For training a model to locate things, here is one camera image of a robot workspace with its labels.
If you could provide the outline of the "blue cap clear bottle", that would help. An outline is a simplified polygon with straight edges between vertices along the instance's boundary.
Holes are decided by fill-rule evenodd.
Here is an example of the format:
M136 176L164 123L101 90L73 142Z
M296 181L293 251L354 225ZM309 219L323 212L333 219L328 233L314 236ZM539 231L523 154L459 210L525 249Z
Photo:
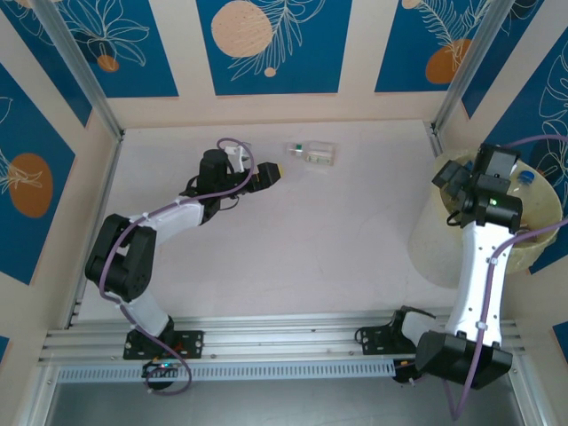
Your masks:
M537 171L521 170L516 177L512 193L520 198L535 198L550 190L548 181Z

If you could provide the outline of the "yellow translucent plastic bin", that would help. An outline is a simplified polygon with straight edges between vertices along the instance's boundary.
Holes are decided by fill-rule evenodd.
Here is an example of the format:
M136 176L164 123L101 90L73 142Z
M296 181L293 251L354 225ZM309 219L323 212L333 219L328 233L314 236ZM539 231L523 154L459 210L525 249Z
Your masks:
M511 174L512 187L521 170L533 170L523 161ZM534 231L561 220L561 202L551 184L550 190L535 198L523 200L521 226ZM429 282L442 288L457 288L462 268L462 229L446 224L454 211L451 198L440 188L429 185L429 198L411 233L408 252L414 268ZM506 274L524 272L536 263L544 250L556 242L557 232L550 231L513 245Z

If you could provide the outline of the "clear square plastic bottle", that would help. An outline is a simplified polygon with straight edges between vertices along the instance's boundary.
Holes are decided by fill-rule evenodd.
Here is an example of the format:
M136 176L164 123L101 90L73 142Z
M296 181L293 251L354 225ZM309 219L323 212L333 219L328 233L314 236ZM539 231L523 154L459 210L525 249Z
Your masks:
M329 142L312 141L309 143L306 161L333 166L335 163L336 145Z

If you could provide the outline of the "blue floral wall panel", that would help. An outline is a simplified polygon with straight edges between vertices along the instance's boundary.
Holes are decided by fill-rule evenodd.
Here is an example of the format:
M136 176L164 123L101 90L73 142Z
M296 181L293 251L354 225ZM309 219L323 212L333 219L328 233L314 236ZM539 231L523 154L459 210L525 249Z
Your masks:
M352 0L196 0L219 97L335 94Z
M566 28L568 0L513 0L461 98L467 118L511 101Z
M543 134L568 137L568 44L545 58L485 142L505 145ZM558 192L568 191L568 142L544 139L518 149Z
M60 0L56 7L108 98L178 96L149 0Z
M445 91L492 0L399 0L377 93Z
M75 153L0 64L0 272L29 285Z
M77 120L86 128L92 105L36 16L29 0L0 0L0 10L67 102Z

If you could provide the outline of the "aluminium frame post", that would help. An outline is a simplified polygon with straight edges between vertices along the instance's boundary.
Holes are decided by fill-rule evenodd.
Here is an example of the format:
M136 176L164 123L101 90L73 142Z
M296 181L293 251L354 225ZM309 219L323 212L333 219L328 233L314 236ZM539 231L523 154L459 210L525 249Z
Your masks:
M36 17L41 22L84 95L91 103L94 111L98 114L112 137L118 143L121 143L124 129L109 106L104 91L56 6L51 0L29 0L29 2Z
M460 64L453 81L450 83L441 107L431 124L435 136L439 137L442 130L449 123L454 109L461 102L463 94L468 89L473 76L477 72L514 2L515 0L492 0L489 3L487 14L481 20L465 58Z

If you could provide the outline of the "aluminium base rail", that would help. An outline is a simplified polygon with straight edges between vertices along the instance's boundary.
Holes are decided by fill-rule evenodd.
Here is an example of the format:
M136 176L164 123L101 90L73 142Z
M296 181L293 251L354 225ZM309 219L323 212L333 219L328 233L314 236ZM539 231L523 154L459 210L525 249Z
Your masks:
M391 311L196 317L176 319L175 327L204 332L201 362L347 360L363 358L357 329L384 325L391 317ZM118 363L129 330L124 319L76 320L67 329L47 332L39 363Z

